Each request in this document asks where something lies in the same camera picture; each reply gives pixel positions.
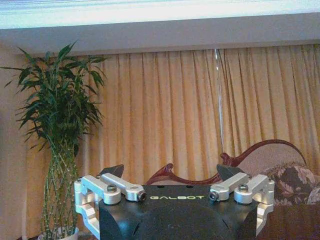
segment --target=curtain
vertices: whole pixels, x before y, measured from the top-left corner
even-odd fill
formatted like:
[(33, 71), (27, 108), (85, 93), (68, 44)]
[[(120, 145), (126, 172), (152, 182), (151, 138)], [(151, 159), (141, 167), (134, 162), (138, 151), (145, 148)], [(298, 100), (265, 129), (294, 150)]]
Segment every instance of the curtain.
[[(107, 80), (95, 100), (104, 118), (83, 136), (80, 176), (118, 164), (124, 164), (122, 177), (137, 184), (167, 163), (190, 180), (216, 173), (222, 141), (214, 50), (110, 55), (101, 68)], [(49, 152), (27, 156), (29, 237), (40, 233), (49, 160)]]
[(220, 50), (223, 151), (282, 139), (320, 174), (318, 45)]

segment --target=hex screw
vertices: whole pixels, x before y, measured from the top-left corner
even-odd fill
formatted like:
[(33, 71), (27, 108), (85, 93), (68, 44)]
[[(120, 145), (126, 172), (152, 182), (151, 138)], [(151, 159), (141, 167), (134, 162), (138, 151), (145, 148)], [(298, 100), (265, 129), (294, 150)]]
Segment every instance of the hex screw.
[(209, 199), (212, 201), (217, 201), (219, 198), (219, 194), (216, 191), (210, 192), (209, 193)]
[(248, 192), (249, 187), (248, 187), (247, 184), (240, 184), (238, 186), (238, 189), (239, 189), (240, 192), (246, 193), (246, 192)]
[(109, 184), (106, 187), (106, 190), (108, 191), (108, 193), (115, 193), (117, 191), (117, 186), (114, 184)]
[(146, 194), (145, 192), (140, 192), (140, 193), (138, 194), (138, 200), (139, 200), (140, 202), (143, 202), (144, 200), (146, 200), (146, 198), (147, 198), (147, 194)]

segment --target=floral cushion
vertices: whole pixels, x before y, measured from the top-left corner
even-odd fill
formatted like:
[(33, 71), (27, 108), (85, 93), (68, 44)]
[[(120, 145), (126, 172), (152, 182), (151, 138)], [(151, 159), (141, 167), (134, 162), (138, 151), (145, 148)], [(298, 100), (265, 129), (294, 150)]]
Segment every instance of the floral cushion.
[(320, 182), (311, 191), (306, 204), (320, 204)]
[(316, 185), (315, 176), (310, 169), (297, 162), (287, 162), (266, 169), (262, 174), (275, 182), (274, 205), (306, 204)]

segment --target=white flower pot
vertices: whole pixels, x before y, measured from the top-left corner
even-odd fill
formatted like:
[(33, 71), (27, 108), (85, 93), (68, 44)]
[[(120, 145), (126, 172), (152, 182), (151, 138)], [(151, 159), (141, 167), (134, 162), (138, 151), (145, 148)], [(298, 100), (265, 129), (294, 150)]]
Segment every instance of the white flower pot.
[[(61, 238), (60, 240), (78, 240), (78, 233), (79, 233), (79, 228), (76, 227), (74, 230), (74, 234), (67, 236), (67, 237), (64, 237), (64, 238)], [(38, 240), (43, 240), (43, 239), (45, 239), (43, 234), (38, 236)]]

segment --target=white ceiling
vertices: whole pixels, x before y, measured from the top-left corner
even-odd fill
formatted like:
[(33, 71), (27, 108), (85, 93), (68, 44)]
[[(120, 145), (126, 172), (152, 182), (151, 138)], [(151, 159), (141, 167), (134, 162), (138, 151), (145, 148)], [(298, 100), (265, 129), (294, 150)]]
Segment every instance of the white ceiling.
[(320, 43), (320, 0), (2, 0), (0, 46), (106, 54)]

